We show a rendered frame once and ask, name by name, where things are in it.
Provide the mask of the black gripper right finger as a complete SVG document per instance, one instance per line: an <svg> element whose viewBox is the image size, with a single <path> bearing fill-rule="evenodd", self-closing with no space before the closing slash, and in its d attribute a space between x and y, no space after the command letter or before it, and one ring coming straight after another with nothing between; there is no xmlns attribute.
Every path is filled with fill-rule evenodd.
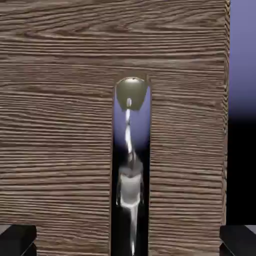
<svg viewBox="0 0 256 256"><path fill-rule="evenodd" d="M219 256L256 256L256 225L222 225Z"/></svg>

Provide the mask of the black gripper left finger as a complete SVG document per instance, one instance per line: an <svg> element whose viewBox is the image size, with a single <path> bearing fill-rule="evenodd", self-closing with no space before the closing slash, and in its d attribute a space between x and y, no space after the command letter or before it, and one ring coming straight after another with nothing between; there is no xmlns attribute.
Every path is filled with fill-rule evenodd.
<svg viewBox="0 0 256 256"><path fill-rule="evenodd" d="M35 225L0 224L0 256L37 256Z"/></svg>

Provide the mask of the brown wooden cabinet door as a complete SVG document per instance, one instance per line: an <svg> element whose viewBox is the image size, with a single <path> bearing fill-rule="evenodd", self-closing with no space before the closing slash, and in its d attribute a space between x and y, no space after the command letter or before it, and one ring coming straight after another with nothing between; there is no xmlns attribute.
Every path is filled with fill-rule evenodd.
<svg viewBox="0 0 256 256"><path fill-rule="evenodd" d="M152 88L148 256L219 256L224 0L0 0L0 223L109 256L115 83Z"/></svg>

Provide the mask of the brown wooden cabinet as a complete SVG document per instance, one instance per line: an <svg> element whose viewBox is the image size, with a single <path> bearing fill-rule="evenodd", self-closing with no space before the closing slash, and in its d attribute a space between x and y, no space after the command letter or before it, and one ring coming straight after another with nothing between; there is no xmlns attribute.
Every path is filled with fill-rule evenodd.
<svg viewBox="0 0 256 256"><path fill-rule="evenodd" d="M231 0L224 0L224 94L223 106L223 131L224 131L224 158L222 164L222 217L221 225L227 222L227 176L228 176L228 120L229 120L229 64L230 64L230 5Z"/></svg>

